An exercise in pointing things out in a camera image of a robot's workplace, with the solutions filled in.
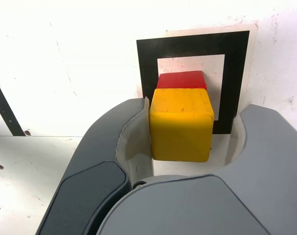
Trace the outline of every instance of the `yellow cube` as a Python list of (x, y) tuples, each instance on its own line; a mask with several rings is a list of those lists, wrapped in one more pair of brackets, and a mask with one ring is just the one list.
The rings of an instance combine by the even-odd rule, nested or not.
[(208, 161), (214, 113), (205, 89), (156, 89), (149, 119), (155, 160)]

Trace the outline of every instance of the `black border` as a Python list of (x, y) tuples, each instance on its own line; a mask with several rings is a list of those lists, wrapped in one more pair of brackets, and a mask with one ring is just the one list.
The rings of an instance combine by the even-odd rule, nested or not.
[(143, 96), (151, 101), (158, 82), (157, 59), (225, 55), (219, 120), (213, 134), (230, 134), (241, 92), (250, 31), (137, 40)]
[(12, 112), (4, 94), (0, 89), (0, 115), (13, 136), (25, 136), (19, 122)]

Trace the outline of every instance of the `white wall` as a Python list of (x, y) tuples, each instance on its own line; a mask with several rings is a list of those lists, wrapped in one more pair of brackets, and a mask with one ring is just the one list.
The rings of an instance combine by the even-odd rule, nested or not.
[(297, 129), (297, 0), (3, 2), (0, 87), (33, 136), (83, 136), (137, 97), (136, 39), (241, 24), (258, 27), (248, 100)]

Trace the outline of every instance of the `foam block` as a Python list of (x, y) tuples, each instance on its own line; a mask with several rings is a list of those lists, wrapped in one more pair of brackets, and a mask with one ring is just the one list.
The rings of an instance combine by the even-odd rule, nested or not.
[(205, 89), (156, 89), (150, 109), (153, 158), (206, 162), (213, 120)]
[(207, 90), (202, 71), (172, 72), (160, 74), (157, 89), (203, 88)]

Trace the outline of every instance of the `white square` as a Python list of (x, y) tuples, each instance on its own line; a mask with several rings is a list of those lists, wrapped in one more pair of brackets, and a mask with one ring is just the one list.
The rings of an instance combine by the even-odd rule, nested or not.
[(158, 76), (170, 72), (203, 71), (214, 120), (218, 120), (224, 60), (225, 55), (158, 59)]

